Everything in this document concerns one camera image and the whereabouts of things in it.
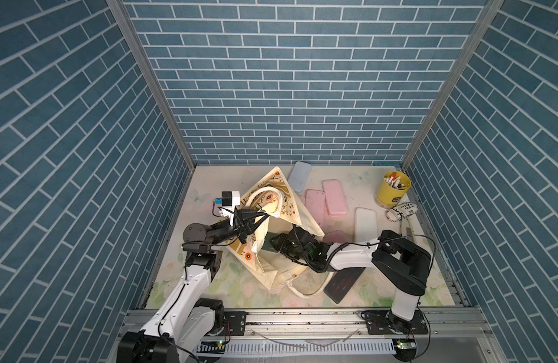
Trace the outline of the white pencil case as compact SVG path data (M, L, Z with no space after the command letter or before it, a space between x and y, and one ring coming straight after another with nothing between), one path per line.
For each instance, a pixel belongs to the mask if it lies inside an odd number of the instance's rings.
M378 237L376 212L370 209L357 208L355 210L354 242L361 244Z

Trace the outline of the dark green case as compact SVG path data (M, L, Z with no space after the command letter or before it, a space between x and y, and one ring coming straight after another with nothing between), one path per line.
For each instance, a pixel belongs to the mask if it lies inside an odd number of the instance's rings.
M281 250L281 242L283 239L284 234L268 232L261 250L278 253Z

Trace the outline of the rounded pink pouch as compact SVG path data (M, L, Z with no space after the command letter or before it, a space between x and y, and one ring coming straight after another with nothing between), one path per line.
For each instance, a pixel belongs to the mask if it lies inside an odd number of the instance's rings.
M349 242L353 242L353 237L341 230L336 230L332 232L328 232L322 240L323 243L327 244L345 244Z

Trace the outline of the black pencil case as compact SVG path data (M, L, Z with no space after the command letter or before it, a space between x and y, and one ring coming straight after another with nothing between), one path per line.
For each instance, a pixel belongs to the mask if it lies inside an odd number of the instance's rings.
M364 271L365 268L348 268L335 272L324 288L324 293L335 304L341 303Z

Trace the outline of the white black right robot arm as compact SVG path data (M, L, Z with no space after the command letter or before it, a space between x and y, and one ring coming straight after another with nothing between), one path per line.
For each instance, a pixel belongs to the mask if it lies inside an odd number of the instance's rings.
M433 255L406 237L385 230L370 241L324 243L295 225L289 233L273 237L270 244L288 260L316 273L379 270L395 287L392 307L386 316L389 327L399 334L412 330L433 267Z

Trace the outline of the pink pencil case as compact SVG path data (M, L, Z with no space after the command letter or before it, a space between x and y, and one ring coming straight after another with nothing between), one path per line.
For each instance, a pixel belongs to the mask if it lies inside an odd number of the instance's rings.
M315 222L322 226L325 214L325 193L320 190L309 189L305 195L305 206Z
M339 180L324 180L323 191L325 194L325 206L330 216L346 216L349 207L342 184Z

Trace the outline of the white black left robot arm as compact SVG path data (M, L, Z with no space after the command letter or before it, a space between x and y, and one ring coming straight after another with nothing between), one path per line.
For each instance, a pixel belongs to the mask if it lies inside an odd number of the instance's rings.
M153 317L137 331L129 331L117 346L118 362L185 362L193 359L204 336L224 330L224 305L201 295L216 276L222 248L255 233L269 218L264 211L236 208L215 224L192 223L183 232L186 252L182 277Z

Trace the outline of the floral cream canvas bag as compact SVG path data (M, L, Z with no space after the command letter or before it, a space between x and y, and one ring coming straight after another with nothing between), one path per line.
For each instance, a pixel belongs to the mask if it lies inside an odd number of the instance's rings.
M332 272L327 274L316 291L303 293L294 286L294 281L309 269L306 262L302 257L297 257L293 262L291 258L278 252L271 243L275 237L287 236L294 226L302 228L313 237L324 237L320 225L296 195L281 169L276 166L244 193L239 207L269 215L254 234L247 237L247 243L234 240L227 247L247 271L269 290L286 286L303 299L322 293L333 278Z

